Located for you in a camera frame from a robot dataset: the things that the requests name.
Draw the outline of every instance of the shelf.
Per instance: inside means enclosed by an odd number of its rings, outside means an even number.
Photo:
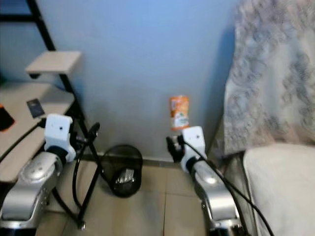
[[[69,75],[81,57],[81,52],[45,52],[28,67],[28,74],[66,74]]]

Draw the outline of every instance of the black metal frame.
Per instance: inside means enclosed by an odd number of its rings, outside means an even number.
[[[45,25],[43,17],[40,13],[38,6],[37,6],[36,0],[26,0],[26,1],[27,1],[28,6],[29,6],[29,9],[31,11],[31,14],[27,14],[27,15],[26,14],[0,14],[0,22],[35,23],[39,32],[40,32],[40,35],[41,35],[41,37],[45,43],[47,50],[48,51],[56,51],[56,47],[55,47],[55,45],[54,45],[54,43],[53,43],[53,41],[49,35],[49,32],[47,30],[47,27]],[[72,116],[78,120],[79,126],[83,132],[83,135],[86,138],[88,136],[88,130],[87,130],[87,127],[84,123],[84,115],[83,115],[82,109],[78,103],[78,99],[74,93],[74,90],[71,86],[69,78],[65,74],[59,74],[59,76],[60,76],[60,79],[63,83],[64,89],[67,92],[72,93],[74,96],[74,102],[71,105],[71,107],[69,108],[69,110],[67,111],[66,115]],[[83,155],[83,152],[84,152],[84,149],[86,146],[89,146],[89,148],[92,152],[94,160],[97,163],[97,169],[94,173],[94,176],[92,178],[92,181],[91,181],[90,186],[88,188],[88,191],[86,193],[84,201],[81,205],[78,201],[77,194],[76,194],[76,175],[77,175],[77,171],[79,168],[81,157]],[[86,212],[89,201],[91,199],[91,195],[93,193],[98,175],[100,174],[103,177],[103,179],[105,179],[108,182],[108,179],[104,174],[100,159],[97,155],[97,152],[96,152],[96,149],[95,149],[93,143],[90,142],[90,143],[86,144],[82,149],[83,150],[81,150],[81,152],[77,156],[77,163],[75,165],[75,170],[73,173],[73,180],[72,180],[72,195],[73,195],[73,198],[74,198],[76,205],[80,209],[79,214],[76,215],[69,209],[69,207],[64,203],[64,201],[60,197],[56,188],[54,188],[52,191],[52,193],[53,193],[54,197],[56,198],[57,202],[59,203],[59,205],[77,223],[77,225],[80,229],[85,228],[85,222],[83,221],[83,217],[84,217],[84,214]]]

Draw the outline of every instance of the tiled floor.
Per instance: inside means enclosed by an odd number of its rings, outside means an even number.
[[[144,166],[130,198],[113,196],[99,178],[81,231],[64,213],[46,212],[36,236],[205,236],[190,177],[176,168]]]

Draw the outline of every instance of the orange can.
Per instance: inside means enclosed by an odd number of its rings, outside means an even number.
[[[170,97],[169,104],[172,130],[188,128],[189,97],[183,95]]]

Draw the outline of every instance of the blue wall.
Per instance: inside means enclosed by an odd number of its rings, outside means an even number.
[[[190,124],[213,136],[234,47],[238,0],[38,0],[59,50],[79,50],[71,77],[88,118],[101,122],[97,149],[127,142],[144,156],[169,157],[168,98],[190,96]],[[27,12],[22,0],[1,0],[1,12]],[[24,68],[44,44],[32,24],[1,23],[0,72],[30,78]],[[61,86],[56,77],[42,76]]]

